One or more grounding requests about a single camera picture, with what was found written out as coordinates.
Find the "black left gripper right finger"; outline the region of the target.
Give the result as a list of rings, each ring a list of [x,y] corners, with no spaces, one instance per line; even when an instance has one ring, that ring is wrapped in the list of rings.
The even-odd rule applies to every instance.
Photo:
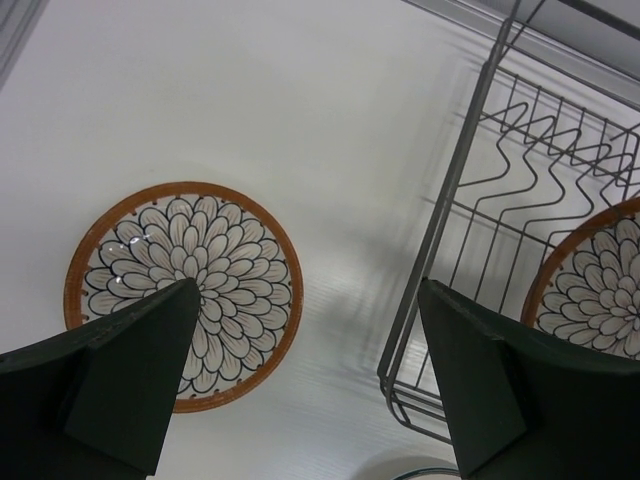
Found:
[[[426,279],[419,313],[464,479],[636,479],[639,363]]]

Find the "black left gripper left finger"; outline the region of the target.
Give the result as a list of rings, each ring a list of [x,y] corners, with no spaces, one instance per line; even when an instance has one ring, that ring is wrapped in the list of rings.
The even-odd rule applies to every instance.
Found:
[[[1,356],[4,479],[155,474],[200,306],[192,279]]]

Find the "sunburst plate green rim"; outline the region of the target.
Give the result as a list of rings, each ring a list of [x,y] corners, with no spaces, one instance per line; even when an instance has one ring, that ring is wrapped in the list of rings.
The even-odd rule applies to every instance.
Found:
[[[456,461],[451,448],[394,448],[384,450],[366,460],[351,476],[351,480],[395,479],[423,468],[453,468]]]

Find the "floral plate brown rim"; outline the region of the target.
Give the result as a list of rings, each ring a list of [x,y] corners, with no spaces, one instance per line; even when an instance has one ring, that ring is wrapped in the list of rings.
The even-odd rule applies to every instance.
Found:
[[[591,217],[544,261],[520,322],[572,344],[639,358],[639,200]]]
[[[126,197],[83,236],[63,293],[68,328],[129,307],[179,280],[200,294],[175,409],[233,402],[280,365],[297,334],[304,288],[280,223],[233,189],[184,181]]]

